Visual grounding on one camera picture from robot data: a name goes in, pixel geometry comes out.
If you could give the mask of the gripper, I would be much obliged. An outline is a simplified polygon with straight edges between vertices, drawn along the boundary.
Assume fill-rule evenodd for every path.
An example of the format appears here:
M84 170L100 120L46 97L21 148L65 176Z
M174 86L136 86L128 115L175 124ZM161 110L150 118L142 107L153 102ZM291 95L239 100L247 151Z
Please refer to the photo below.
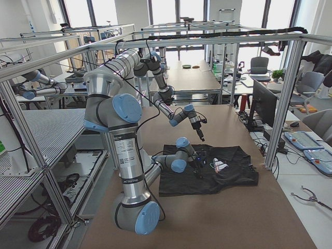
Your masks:
M203 135L203 132L201 130L201 123L207 123L207 119L204 118L204 119L201 119L199 116L195 116L195 117L192 117L191 118L191 126L194 130L196 130L199 138L201 141L205 141L205 138L204 138L204 135Z
M207 160L207 152L206 151L198 151L196 152L196 158L193 161L194 162L194 173L197 173L197 178L203 178L203 175L201 173L201 169L206 165Z

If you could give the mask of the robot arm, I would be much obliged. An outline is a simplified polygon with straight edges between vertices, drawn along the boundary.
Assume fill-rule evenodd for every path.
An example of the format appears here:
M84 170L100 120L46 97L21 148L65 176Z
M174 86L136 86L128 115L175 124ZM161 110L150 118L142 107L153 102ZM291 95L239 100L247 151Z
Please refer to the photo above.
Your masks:
M205 139L201 130L201 124L207 123L207 120L198 117L192 104L186 105L178 114L169 108L168 105L171 103L174 91L171 86L167 85L163 69L164 66L162 65L161 58L155 51L151 51L139 59L139 63L134 67L133 72L136 77L143 77L148 71L151 71L159 88L159 91L153 96L152 103L167 116L169 123L173 127L186 118L189 119L192 128L196 130L200 140L204 142Z
M193 105L186 105L179 113L167 106L173 89L165 81L162 59L156 52L142 55L138 49L128 49L84 75L88 89L85 128L111 134L119 163L123 191L114 202L114 223L140 235L150 234L163 213L149 189L162 170L182 173L191 166L196 174L200 173L200 157L185 137L176 140L174 154L153 156L150 165L144 166L137 137L142 107L136 97L122 88L132 76L142 77L147 72L152 72L159 87L153 97L158 111L166 115L172 126L188 119L202 139L201 125L206 120L197 116Z

